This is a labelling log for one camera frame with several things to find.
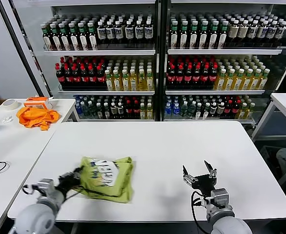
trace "orange cloth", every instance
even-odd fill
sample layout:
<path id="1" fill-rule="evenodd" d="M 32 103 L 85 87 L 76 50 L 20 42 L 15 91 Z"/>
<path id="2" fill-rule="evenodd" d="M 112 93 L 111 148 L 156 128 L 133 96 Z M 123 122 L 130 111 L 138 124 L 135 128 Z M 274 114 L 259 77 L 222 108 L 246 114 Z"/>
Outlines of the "orange cloth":
<path id="1" fill-rule="evenodd" d="M 48 130 L 50 123 L 55 123 L 60 118 L 57 111 L 35 107 L 22 107 L 16 116 L 20 119 L 20 124 L 26 128 L 40 126 L 41 130 Z"/>

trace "white table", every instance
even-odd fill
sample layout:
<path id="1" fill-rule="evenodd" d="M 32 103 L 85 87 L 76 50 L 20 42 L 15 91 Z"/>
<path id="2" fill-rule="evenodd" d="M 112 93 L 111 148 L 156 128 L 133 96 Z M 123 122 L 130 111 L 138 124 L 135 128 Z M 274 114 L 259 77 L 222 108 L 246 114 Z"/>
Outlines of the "white table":
<path id="1" fill-rule="evenodd" d="M 251 136 L 254 142 L 261 135 L 263 128 L 269 121 L 269 118 L 275 111 L 275 108 L 278 108 L 281 111 L 281 113 L 283 113 L 283 115 L 286 117 L 286 94 L 272 93 L 271 98 L 272 102 L 269 104 L 264 115 L 260 119 L 257 128 L 255 129 L 255 131 Z M 282 176 L 282 178 L 279 179 L 279 183 L 282 185 L 285 181 L 286 181 L 286 173 Z"/>
<path id="2" fill-rule="evenodd" d="M 79 194 L 62 205 L 57 221 L 192 221 L 192 188 L 183 182 L 182 165 L 199 176 L 208 172 L 204 160 L 218 169 L 216 188 L 227 189 L 237 218 L 286 218 L 286 196 L 236 121 L 62 123 L 26 183 L 52 178 L 57 184 L 83 156 L 131 156 L 133 198 L 120 204 Z M 20 191 L 8 216 L 37 197 Z M 206 220 L 205 209 L 196 208 L 196 217 Z"/>
<path id="3" fill-rule="evenodd" d="M 7 161 L 9 164 L 9 168 L 0 173 L 0 227 L 21 185 L 57 127 L 66 121 L 72 112 L 77 115 L 74 99 L 53 99 L 51 103 L 61 118 L 51 124 L 48 131 L 41 131 L 39 127 L 29 129 L 19 124 L 16 113 L 22 104 L 12 111 L 0 106 L 0 161 Z M 2 119 L 8 116 L 12 116 L 13 121 L 3 124 Z"/>

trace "robotic arm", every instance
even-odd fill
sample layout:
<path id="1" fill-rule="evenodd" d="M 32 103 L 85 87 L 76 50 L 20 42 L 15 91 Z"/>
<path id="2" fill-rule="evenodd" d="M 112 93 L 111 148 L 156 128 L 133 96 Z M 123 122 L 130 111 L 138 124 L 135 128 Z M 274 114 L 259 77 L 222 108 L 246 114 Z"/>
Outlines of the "robotic arm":
<path id="1" fill-rule="evenodd" d="M 193 177 L 188 174 L 183 166 L 183 180 L 195 190 L 200 190 L 202 194 L 194 191 L 191 198 L 191 208 L 197 226 L 205 234 L 195 217 L 194 206 L 203 206 L 207 209 L 207 220 L 213 225 L 211 234 L 252 234 L 249 226 L 241 219 L 235 218 L 232 206 L 229 205 L 229 194 L 226 189 L 215 189 L 217 183 L 217 169 L 207 163 L 205 165 L 209 174 Z M 194 194 L 200 198 L 194 200 Z"/>

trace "orange box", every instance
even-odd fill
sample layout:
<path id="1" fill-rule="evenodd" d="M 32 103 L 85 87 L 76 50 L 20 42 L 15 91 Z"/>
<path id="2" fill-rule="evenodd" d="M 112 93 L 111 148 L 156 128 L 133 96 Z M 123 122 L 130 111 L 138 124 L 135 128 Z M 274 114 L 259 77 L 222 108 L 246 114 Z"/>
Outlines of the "orange box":
<path id="1" fill-rule="evenodd" d="M 49 99 L 46 97 L 29 97 L 24 102 L 25 107 L 36 107 L 40 109 L 52 109 L 53 106 L 50 103 Z"/>

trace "white wall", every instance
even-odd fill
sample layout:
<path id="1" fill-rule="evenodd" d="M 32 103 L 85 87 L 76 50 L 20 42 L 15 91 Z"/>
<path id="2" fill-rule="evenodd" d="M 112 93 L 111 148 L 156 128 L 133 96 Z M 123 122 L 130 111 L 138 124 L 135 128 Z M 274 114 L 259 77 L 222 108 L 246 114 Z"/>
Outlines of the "white wall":
<path id="1" fill-rule="evenodd" d="M 0 14 L 0 99 L 27 98 L 36 94 Z"/>

